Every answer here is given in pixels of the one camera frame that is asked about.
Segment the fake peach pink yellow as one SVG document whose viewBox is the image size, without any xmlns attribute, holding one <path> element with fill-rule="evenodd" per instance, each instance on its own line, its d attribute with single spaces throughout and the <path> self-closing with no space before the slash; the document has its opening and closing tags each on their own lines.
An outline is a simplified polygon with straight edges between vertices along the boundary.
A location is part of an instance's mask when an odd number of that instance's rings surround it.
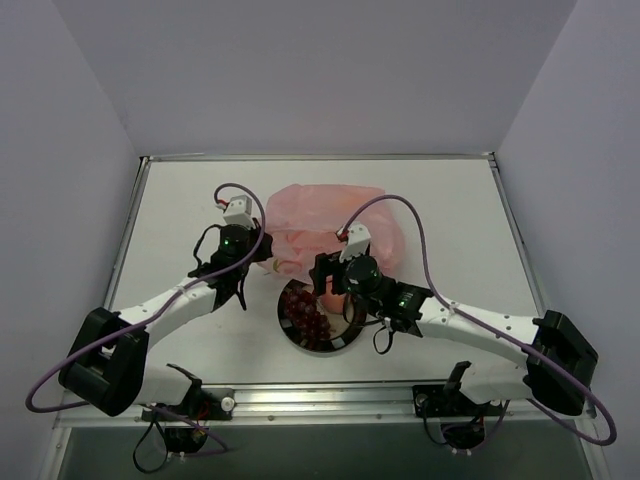
<svg viewBox="0 0 640 480">
<path fill-rule="evenodd" d="M 347 299 L 347 294 L 336 294 L 332 290 L 333 282 L 332 279 L 329 278 L 326 281 L 326 291 L 319 297 L 320 303 L 323 308 L 331 314 L 342 314 L 345 306 L 345 301 Z"/>
</svg>

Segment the pink plastic bag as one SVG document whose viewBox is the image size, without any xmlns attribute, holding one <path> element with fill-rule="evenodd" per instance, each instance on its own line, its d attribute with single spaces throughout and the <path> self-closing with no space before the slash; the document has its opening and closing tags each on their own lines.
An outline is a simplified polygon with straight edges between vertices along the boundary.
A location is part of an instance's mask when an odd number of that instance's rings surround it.
<svg viewBox="0 0 640 480">
<path fill-rule="evenodd" d="M 336 233 L 356 210 L 384 190 L 355 185 L 289 185 L 271 195 L 265 208 L 266 232 L 273 257 L 260 264 L 266 271 L 308 283 L 315 256 L 340 251 Z M 404 234 L 390 208 L 378 202 L 356 220 L 371 235 L 371 254 L 385 274 L 405 256 Z"/>
</svg>

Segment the red fake grape bunch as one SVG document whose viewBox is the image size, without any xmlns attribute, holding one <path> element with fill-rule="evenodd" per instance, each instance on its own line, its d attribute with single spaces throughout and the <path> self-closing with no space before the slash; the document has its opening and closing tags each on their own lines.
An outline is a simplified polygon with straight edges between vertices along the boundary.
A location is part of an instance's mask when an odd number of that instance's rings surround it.
<svg viewBox="0 0 640 480">
<path fill-rule="evenodd" d="M 301 347 L 316 348 L 331 338 L 327 314 L 313 292 L 301 286 L 287 287 L 278 303 L 278 318 L 286 336 Z"/>
</svg>

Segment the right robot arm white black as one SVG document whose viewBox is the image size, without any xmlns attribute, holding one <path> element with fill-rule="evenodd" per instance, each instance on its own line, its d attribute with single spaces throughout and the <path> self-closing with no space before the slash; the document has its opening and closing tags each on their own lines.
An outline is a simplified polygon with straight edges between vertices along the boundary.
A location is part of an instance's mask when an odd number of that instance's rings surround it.
<svg viewBox="0 0 640 480">
<path fill-rule="evenodd" d="M 510 316 L 439 299 L 428 288 L 383 275 L 366 254 L 349 260 L 319 254 L 309 276 L 316 293 L 350 296 L 391 335 L 444 339 L 511 362 L 505 369 L 481 370 L 468 360 L 457 365 L 443 390 L 455 412 L 507 399 L 534 400 L 567 416 L 583 411 L 598 355 L 560 312 Z"/>
</svg>

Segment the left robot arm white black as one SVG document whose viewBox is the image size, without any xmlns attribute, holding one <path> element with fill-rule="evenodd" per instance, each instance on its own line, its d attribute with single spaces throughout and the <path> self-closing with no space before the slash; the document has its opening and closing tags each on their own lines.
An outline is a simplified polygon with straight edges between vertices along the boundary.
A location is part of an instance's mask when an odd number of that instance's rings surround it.
<svg viewBox="0 0 640 480">
<path fill-rule="evenodd" d="M 244 304 L 249 268 L 272 257 L 272 243 L 259 225 L 222 226 L 209 261 L 173 288 L 119 311 L 91 311 L 59 372 L 60 385 L 111 417 L 147 404 L 164 405 L 179 419 L 194 417 L 202 405 L 201 380 L 175 364 L 150 366 L 147 355 L 162 339 L 229 300 Z"/>
</svg>

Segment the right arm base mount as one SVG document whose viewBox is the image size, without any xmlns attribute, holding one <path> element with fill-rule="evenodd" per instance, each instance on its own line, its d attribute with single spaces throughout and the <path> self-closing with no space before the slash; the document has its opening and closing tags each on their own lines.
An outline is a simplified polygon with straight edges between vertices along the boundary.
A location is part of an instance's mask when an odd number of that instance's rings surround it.
<svg viewBox="0 0 640 480">
<path fill-rule="evenodd" d="M 421 418 L 498 417 L 502 404 L 476 404 L 461 392 L 463 374 L 471 367 L 469 361 L 458 362 L 446 381 L 418 384 L 412 387 L 414 411 Z"/>
</svg>

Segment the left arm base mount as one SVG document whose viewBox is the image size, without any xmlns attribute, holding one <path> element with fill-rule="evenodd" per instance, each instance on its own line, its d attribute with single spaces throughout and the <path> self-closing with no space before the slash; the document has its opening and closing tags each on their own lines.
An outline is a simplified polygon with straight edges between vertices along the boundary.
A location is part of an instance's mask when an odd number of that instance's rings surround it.
<svg viewBox="0 0 640 480">
<path fill-rule="evenodd" d="M 235 391 L 229 387 L 206 387 L 195 374 L 176 364 L 148 367 L 142 388 L 134 400 L 161 422 L 230 421 L 236 406 Z"/>
</svg>

